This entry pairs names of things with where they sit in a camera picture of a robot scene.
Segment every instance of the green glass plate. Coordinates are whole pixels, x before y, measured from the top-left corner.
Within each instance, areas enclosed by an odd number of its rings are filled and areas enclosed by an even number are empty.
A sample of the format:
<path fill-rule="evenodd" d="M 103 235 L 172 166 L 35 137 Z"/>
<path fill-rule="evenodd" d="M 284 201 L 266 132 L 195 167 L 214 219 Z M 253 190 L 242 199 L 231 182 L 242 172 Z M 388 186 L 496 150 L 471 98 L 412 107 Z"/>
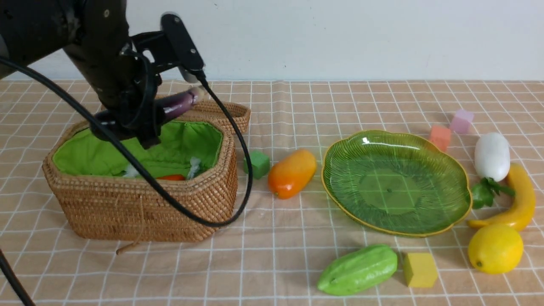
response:
<path fill-rule="evenodd" d="M 439 234 L 472 209 L 463 167 L 412 134 L 371 130 L 340 140 L 327 150 L 321 177 L 348 216 L 389 234 Z"/>

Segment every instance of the green basket lining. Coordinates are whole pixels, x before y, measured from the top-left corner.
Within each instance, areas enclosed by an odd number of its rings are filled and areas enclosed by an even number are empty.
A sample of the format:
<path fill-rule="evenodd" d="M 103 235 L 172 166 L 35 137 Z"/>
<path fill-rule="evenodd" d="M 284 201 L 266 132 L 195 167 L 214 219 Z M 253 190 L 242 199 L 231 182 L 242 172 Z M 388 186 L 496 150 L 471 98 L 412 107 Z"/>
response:
<path fill-rule="evenodd" d="M 201 160 L 199 173 L 217 164 L 223 134 L 206 122 L 171 121 L 162 127 L 161 143 L 144 150 L 136 138 L 123 145 L 154 178 L 189 173 L 191 157 Z M 123 176 L 128 161 L 109 142 L 86 128 L 60 146 L 53 163 L 62 173 L 79 176 Z"/>

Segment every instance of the foam block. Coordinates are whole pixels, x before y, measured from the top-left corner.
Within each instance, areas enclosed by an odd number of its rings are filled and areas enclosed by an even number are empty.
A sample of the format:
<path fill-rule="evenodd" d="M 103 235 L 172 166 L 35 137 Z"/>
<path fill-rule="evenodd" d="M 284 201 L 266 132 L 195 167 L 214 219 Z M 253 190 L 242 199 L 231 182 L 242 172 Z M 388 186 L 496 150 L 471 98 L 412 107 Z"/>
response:
<path fill-rule="evenodd" d="M 448 150 L 450 141 L 452 141 L 452 132 L 445 126 L 433 125 L 431 128 L 429 141 L 437 146 L 440 151 L 446 152 L 446 150 Z"/>
<path fill-rule="evenodd" d="M 466 134 L 471 128 L 474 113 L 460 109 L 455 113 L 449 129 L 457 134 Z"/>
<path fill-rule="evenodd" d="M 404 278 L 412 288 L 431 288 L 438 278 L 435 260 L 430 253 L 408 253 L 404 257 Z"/>
<path fill-rule="evenodd" d="M 251 169 L 253 170 L 253 177 L 260 179 L 267 175 L 270 171 L 270 157 L 260 151 L 252 151 L 249 153 L 251 158 Z M 244 158 L 244 172 L 248 172 L 248 163 Z"/>

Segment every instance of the toy lemon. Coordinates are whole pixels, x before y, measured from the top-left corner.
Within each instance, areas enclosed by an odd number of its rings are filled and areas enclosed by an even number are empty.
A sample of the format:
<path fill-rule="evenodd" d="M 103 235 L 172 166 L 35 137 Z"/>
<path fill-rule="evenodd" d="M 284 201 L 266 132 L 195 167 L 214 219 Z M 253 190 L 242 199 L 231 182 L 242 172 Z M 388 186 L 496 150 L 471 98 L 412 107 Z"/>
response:
<path fill-rule="evenodd" d="M 520 234 L 505 224 L 479 229 L 468 244 L 468 258 L 474 268 L 487 274 L 512 271 L 523 256 Z"/>

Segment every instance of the toy banana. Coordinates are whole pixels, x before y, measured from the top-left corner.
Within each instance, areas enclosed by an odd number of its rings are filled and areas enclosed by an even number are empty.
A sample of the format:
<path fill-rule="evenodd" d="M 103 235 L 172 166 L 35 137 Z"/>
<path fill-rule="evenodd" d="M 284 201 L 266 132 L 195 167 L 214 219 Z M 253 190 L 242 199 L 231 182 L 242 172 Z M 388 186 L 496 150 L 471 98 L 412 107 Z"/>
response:
<path fill-rule="evenodd" d="M 512 207 L 488 219 L 468 220 L 469 227 L 479 229 L 486 225 L 502 223 L 522 231 L 529 225 L 536 206 L 535 191 L 529 174 L 520 164 L 512 163 L 506 182 L 516 193 Z"/>

